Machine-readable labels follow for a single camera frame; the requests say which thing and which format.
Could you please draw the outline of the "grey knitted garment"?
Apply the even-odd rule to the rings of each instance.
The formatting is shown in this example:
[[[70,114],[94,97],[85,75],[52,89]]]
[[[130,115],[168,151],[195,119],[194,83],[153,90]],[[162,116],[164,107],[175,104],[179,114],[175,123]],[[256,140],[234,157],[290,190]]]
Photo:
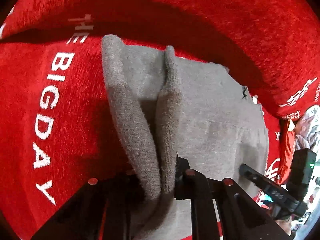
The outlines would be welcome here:
[[[226,67],[180,58],[172,46],[129,46],[115,35],[103,37],[101,55],[112,119],[144,191],[132,212],[134,239],[190,235],[190,203],[174,200],[176,157],[258,194],[239,167],[264,172],[268,130],[261,106]]]

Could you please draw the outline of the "red pillow with gold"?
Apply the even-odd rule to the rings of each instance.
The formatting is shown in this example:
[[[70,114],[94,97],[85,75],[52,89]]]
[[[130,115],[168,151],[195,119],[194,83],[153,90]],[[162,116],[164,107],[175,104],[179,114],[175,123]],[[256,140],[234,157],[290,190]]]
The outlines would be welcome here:
[[[295,124],[291,119],[281,122],[280,132],[280,161],[278,175],[275,182],[279,185],[284,185],[289,178],[291,172],[291,164],[295,151]]]

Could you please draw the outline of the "grey white patterned cloth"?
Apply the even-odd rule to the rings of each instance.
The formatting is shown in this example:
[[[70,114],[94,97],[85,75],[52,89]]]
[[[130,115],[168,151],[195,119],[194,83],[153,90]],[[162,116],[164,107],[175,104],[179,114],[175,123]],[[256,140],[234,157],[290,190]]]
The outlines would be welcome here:
[[[311,106],[295,128],[296,150],[308,148],[319,154],[319,105]]]

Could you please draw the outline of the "red wedding blanket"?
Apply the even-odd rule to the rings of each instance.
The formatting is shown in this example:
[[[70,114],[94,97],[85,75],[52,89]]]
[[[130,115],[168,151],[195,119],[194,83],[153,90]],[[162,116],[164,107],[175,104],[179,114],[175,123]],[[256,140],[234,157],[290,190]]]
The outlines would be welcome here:
[[[226,67],[264,122],[299,119],[318,99],[306,0],[18,0],[1,26],[1,215],[20,239],[90,179],[136,175],[109,106],[106,35]]]

